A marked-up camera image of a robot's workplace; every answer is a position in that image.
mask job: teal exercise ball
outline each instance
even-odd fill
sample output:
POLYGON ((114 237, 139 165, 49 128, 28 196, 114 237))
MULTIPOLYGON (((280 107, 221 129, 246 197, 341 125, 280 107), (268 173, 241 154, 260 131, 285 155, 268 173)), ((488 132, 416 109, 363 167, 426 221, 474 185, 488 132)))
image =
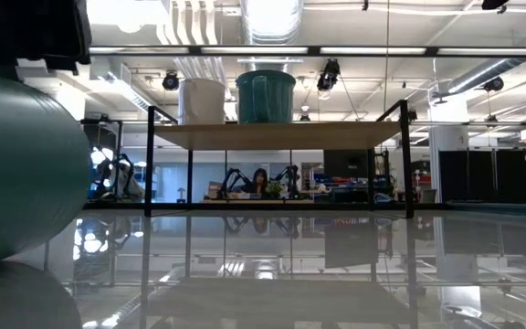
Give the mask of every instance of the teal exercise ball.
POLYGON ((0 328, 81 329, 79 309, 49 272, 0 262, 0 328))
POLYGON ((57 101, 0 77, 0 260, 56 236, 87 198, 89 142, 57 101))

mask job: desk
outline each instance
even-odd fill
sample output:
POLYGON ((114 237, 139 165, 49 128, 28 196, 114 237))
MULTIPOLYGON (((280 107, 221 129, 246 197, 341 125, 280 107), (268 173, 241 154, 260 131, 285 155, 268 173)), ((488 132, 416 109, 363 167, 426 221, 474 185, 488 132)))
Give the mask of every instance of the desk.
MULTIPOLYGON (((232 204, 274 204, 279 205, 283 204, 284 200, 256 200, 256 199, 228 199, 228 200, 202 200, 200 203, 207 203, 207 204, 225 204, 225 203, 232 203, 232 204)), ((286 204, 313 204, 313 200, 285 200, 286 204)))

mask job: ceiling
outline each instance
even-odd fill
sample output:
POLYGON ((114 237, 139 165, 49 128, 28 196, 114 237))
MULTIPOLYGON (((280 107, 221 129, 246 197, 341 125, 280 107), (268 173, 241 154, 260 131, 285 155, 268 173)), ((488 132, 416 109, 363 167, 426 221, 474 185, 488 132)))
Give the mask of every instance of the ceiling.
MULTIPOLYGON (((107 23, 110 20, 106 18, 107 15, 115 15, 114 20, 126 19, 122 12, 127 8, 119 8, 125 1, 88 2, 93 45, 160 44, 153 24, 144 25, 136 33, 124 33, 116 24, 107 23), (106 9, 106 12, 91 12, 92 7, 106 9), (105 16, 101 19, 101 24, 98 24, 102 15, 105 16)), ((384 0, 371 0, 366 12, 360 10, 362 2, 306 0, 297 44, 510 47, 518 45, 526 37, 526 13, 521 12, 526 10, 526 0, 510 0, 507 12, 502 15, 494 11, 481 14, 481 0, 395 0, 390 4, 384 0), (464 9, 467 9, 463 12, 466 15, 457 15, 464 9)), ((159 0, 133 1, 133 5, 139 3, 149 5, 148 8, 160 5, 159 0)), ((187 5, 187 29, 190 34, 190 2, 187 5)), ((224 45, 241 44, 241 16, 237 14, 240 12, 240 2, 217 0, 215 5, 218 41, 224 45)), ((175 27, 177 6, 174 8, 175 27)), ((152 15, 151 9, 146 11, 147 18, 143 22, 152 23, 155 15, 152 15)), ((306 104, 310 106, 312 120, 355 120, 357 116, 354 111, 360 118, 374 120, 384 109, 411 95, 411 106, 417 110, 420 119, 426 119, 427 88, 434 87, 436 81, 459 77, 485 61, 480 58, 338 58, 342 80, 334 87, 331 97, 322 101, 319 100, 315 84, 325 60, 326 58, 302 58, 301 63, 291 66, 291 74, 302 81, 294 90, 295 115, 299 115, 300 107, 306 104)), ((136 90, 147 96, 151 102, 176 114, 177 91, 166 91, 161 86, 166 70, 178 70, 174 58, 112 57, 109 61, 112 68, 126 65, 131 70, 131 84, 136 90)), ((247 66, 238 64, 237 58, 223 58, 223 63, 229 88, 236 94, 234 81, 247 71, 247 66)), ((467 92, 471 119, 482 119, 491 111, 526 101, 526 85, 513 89, 526 81, 526 63, 501 77, 505 81, 505 88, 499 97, 491 93, 490 96, 493 97, 490 101, 487 101, 488 95, 483 90, 467 92)), ((126 99, 106 90, 99 90, 94 85, 90 86, 90 93, 98 94, 101 99, 113 105, 105 106, 104 109, 110 115, 139 119, 139 111, 126 99)), ((94 111, 103 111, 102 106, 95 106, 94 111)), ((525 120, 526 109, 501 119, 525 120)))

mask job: white bucket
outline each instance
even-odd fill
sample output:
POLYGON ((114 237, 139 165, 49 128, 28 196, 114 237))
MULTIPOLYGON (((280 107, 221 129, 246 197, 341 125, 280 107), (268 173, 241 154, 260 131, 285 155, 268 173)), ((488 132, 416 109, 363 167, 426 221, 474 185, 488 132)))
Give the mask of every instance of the white bucket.
POLYGON ((225 86, 214 80, 183 80, 178 100, 178 123, 224 124, 225 86))

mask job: computer monitor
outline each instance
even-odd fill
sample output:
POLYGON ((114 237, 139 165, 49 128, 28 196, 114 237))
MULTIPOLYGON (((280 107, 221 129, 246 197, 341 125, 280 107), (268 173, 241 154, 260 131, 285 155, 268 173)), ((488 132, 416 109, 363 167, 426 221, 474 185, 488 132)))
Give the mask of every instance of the computer monitor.
POLYGON ((324 151, 324 174, 332 177, 367 177, 366 150, 324 151))

